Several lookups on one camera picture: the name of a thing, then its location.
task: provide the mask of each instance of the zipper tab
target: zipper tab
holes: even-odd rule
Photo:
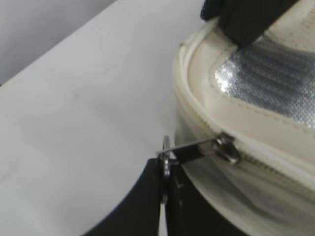
[[[233,144],[234,138],[226,133],[220,133],[214,139],[201,140],[178,147],[159,151],[158,156],[172,152],[179,163],[187,163],[196,159],[216,155],[231,165],[241,161],[241,156]]]

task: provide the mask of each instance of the white leather bag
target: white leather bag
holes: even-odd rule
[[[315,235],[315,2],[301,0],[238,49],[217,20],[174,63],[177,144],[227,134],[239,161],[185,165],[199,192],[251,236]]]

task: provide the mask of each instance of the zipper pull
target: zipper pull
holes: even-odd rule
[[[220,133],[214,139],[205,139],[182,146],[166,148],[157,153],[162,156],[172,152],[180,164],[191,162],[196,159],[216,155],[231,165],[241,161],[241,156],[233,144],[234,138],[226,133]]]
[[[233,142],[233,137],[226,133],[220,133],[215,139],[213,139],[212,148],[216,155],[218,155],[221,159],[231,165],[237,165],[241,161],[241,156]]]

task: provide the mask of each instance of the reflective silver fabric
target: reflective silver fabric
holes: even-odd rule
[[[222,92],[315,128],[315,54],[262,37],[235,52],[215,78]]]

